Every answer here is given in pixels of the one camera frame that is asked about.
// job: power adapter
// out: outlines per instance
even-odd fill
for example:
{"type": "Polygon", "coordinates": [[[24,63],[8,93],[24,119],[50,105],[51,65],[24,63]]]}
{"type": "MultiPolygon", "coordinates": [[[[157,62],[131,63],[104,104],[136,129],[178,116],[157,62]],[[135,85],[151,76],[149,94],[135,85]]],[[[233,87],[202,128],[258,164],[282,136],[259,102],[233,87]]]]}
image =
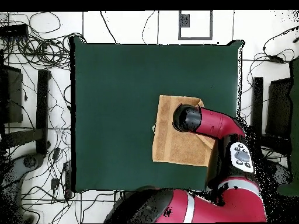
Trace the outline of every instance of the power adapter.
{"type": "Polygon", "coordinates": [[[59,186],[59,179],[57,178],[52,178],[51,180],[51,190],[58,190],[58,186],[59,186]]]}
{"type": "Polygon", "coordinates": [[[53,160],[53,163],[54,163],[54,164],[56,163],[56,161],[57,161],[59,155],[60,155],[60,149],[55,148],[55,149],[54,149],[54,153],[53,153],[53,155],[52,155],[52,160],[53,160]]]}
{"type": "Polygon", "coordinates": [[[269,56],[269,59],[268,61],[270,62],[275,62],[277,64],[283,64],[284,63],[284,60],[278,56],[269,56]]]}

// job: green table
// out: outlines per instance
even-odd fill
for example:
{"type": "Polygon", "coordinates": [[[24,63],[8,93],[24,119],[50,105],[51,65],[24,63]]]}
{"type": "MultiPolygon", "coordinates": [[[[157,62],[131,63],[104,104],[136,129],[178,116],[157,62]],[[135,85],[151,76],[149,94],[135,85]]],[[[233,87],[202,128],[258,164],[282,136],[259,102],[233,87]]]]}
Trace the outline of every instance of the green table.
{"type": "Polygon", "coordinates": [[[159,95],[199,97],[235,116],[241,41],[74,45],[75,189],[204,189],[206,167],[152,161],[159,95]]]}

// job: tangled wires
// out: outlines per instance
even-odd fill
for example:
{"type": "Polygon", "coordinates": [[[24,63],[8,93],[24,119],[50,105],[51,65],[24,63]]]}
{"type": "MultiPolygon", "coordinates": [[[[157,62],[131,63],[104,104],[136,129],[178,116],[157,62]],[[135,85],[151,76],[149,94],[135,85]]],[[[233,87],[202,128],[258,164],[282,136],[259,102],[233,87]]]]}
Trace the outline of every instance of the tangled wires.
{"type": "Polygon", "coordinates": [[[25,58],[26,62],[18,62],[18,64],[30,64],[33,68],[34,66],[42,66],[46,68],[61,68],[69,70],[69,38],[79,37],[82,42],[86,43],[86,40],[80,33],[71,33],[66,36],[60,36],[57,38],[42,38],[41,34],[52,33],[61,27],[60,19],[57,15],[51,12],[39,12],[28,18],[27,15],[21,13],[10,14],[8,23],[14,24],[27,24],[29,27],[29,35],[25,38],[11,38],[2,39],[3,50],[6,53],[5,61],[9,56],[15,53],[17,50],[25,58]],[[47,32],[36,31],[32,27],[32,19],[37,15],[42,15],[49,13],[53,15],[59,23],[59,26],[53,30],[47,32]],[[27,23],[14,21],[10,19],[12,15],[23,15],[27,18],[27,23]]]}

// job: control button panel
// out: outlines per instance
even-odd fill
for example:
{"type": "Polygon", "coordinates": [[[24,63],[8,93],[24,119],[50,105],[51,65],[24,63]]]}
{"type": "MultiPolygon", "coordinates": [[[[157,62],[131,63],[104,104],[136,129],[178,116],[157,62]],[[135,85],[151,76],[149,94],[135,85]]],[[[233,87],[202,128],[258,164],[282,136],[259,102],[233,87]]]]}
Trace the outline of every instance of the control button panel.
{"type": "Polygon", "coordinates": [[[253,173],[252,159],[249,149],[243,143],[236,142],[231,145],[231,163],[234,167],[247,173],[253,173]]]}

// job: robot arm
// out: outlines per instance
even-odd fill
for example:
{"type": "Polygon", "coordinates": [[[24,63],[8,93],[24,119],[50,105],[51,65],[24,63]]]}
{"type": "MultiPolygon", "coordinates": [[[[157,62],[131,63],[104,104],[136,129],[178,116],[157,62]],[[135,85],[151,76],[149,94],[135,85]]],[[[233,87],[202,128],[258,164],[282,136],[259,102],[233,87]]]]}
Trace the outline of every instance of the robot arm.
{"type": "Polygon", "coordinates": [[[181,104],[173,127],[216,138],[206,177],[213,200],[179,189],[145,190],[122,201],[105,222],[265,222],[255,165],[240,125],[225,114],[181,104]]]}

